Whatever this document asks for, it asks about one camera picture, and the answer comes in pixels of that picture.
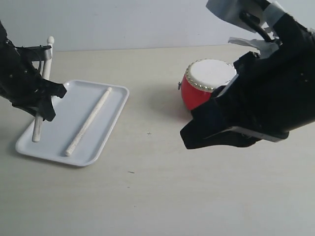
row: robotic arm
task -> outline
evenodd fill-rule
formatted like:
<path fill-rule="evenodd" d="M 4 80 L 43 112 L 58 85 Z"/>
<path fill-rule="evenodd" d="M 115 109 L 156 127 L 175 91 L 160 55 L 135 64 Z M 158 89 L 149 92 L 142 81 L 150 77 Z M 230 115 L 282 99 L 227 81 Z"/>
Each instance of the robotic arm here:
<path fill-rule="evenodd" d="M 62 84 L 47 81 L 40 75 L 42 61 L 51 58 L 50 48 L 15 47 L 0 22 L 0 96 L 8 99 L 13 107 L 32 116 L 38 113 L 48 121 L 56 115 L 51 96 L 63 98 L 66 94 Z M 39 61 L 38 69 L 32 61 Z"/>
<path fill-rule="evenodd" d="M 207 7 L 227 22 L 258 32 L 278 49 L 264 58 L 248 52 L 234 62 L 235 78 L 193 110 L 193 120 L 181 130 L 188 149 L 278 142 L 315 121 L 315 34 L 277 3 L 226 2 L 209 0 Z M 261 28 L 264 21 L 276 34 L 274 39 Z"/>

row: tray rim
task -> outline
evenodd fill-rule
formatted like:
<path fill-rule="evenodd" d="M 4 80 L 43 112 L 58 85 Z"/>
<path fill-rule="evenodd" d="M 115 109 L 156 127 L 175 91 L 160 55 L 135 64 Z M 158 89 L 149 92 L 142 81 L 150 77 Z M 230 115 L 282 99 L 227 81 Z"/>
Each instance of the tray rim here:
<path fill-rule="evenodd" d="M 101 143 L 101 145 L 99 146 L 99 149 L 96 153 L 96 155 L 94 156 L 94 158 L 86 163 L 83 163 L 83 164 L 76 164 L 75 162 L 69 162 L 69 161 L 60 161 L 60 160 L 56 160 L 56 159 L 47 159 L 47 158 L 43 158 L 41 156 L 38 156 L 38 155 L 30 155 L 30 154 L 26 154 L 26 152 L 24 151 L 21 151 L 20 148 L 19 148 L 19 145 L 20 143 L 22 142 L 22 137 L 24 136 L 24 134 L 29 130 L 31 129 L 31 127 L 33 126 L 34 124 L 34 121 L 35 121 L 35 118 L 33 119 L 33 121 L 29 124 L 29 126 L 25 129 L 25 131 L 22 133 L 22 135 L 19 137 L 19 139 L 16 141 L 15 143 L 15 150 L 19 153 L 19 154 L 22 154 L 22 155 L 25 155 L 25 156 L 30 156 L 30 157 L 35 157 L 35 158 L 38 158 L 38 159 L 42 159 L 42 160 L 47 160 L 47 161 L 52 161 L 52 162 L 57 162 L 57 163 L 62 163 L 62 164 L 66 164 L 66 165 L 72 165 L 72 166 L 77 166 L 77 167 L 85 167 L 85 166 L 88 166 L 88 165 L 91 165 L 93 164 L 95 161 L 98 160 L 99 156 L 101 155 L 104 147 L 105 147 L 105 144 L 110 136 L 110 134 L 112 133 L 113 129 L 114 129 L 114 126 L 116 125 L 116 122 L 123 110 L 123 108 L 125 107 L 125 104 L 128 100 L 128 97 L 129 97 L 129 94 L 130 94 L 130 91 L 128 88 L 126 88 L 125 86 L 120 86 L 120 85 L 111 85 L 111 84 L 105 84 L 105 83 L 99 83 L 99 82 L 92 82 L 92 81 L 86 81 L 86 80 L 70 80 L 70 81 L 67 81 L 65 83 L 63 83 L 64 85 L 66 85 L 67 83 L 70 83 L 70 82 L 83 82 L 83 83 L 87 83 L 87 84 L 94 84 L 94 85 L 100 85 L 100 86 L 109 86 L 109 87 L 115 87 L 115 88 L 121 88 L 121 89 L 124 89 L 126 91 L 126 96 L 124 97 L 123 99 L 123 102 L 122 102 L 122 105 L 120 106 L 111 126 L 109 127 L 108 129 L 108 132 L 103 140 L 103 142 Z"/>

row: white drumhead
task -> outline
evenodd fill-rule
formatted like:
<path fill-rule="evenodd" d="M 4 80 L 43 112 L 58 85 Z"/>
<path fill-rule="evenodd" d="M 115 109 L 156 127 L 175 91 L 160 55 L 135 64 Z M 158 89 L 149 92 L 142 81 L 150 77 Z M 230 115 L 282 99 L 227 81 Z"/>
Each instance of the white drumhead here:
<path fill-rule="evenodd" d="M 227 85 L 236 75 L 235 68 L 221 60 L 204 59 L 193 63 L 188 75 L 199 87 L 218 88 Z"/>

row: drumhead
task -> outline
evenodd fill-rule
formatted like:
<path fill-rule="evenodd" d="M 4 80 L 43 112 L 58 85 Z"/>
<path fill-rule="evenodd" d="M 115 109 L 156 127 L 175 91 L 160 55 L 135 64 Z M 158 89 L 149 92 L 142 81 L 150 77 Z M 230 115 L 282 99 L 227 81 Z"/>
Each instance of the drumhead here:
<path fill-rule="evenodd" d="M 203 59 L 187 69 L 188 82 L 199 90 L 213 91 L 227 85 L 236 75 L 235 68 L 225 61 Z"/>

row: white wall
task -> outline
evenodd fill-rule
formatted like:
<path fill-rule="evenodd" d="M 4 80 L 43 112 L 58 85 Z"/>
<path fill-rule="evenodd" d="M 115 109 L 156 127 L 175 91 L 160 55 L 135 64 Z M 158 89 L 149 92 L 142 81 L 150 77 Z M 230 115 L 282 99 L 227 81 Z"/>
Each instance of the white wall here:
<path fill-rule="evenodd" d="M 53 35 L 58 51 L 213 45 L 230 36 L 258 37 L 216 18 L 206 2 L 1 0 L 0 19 L 16 45 L 44 44 Z M 314 0 L 278 2 L 315 28 Z"/>

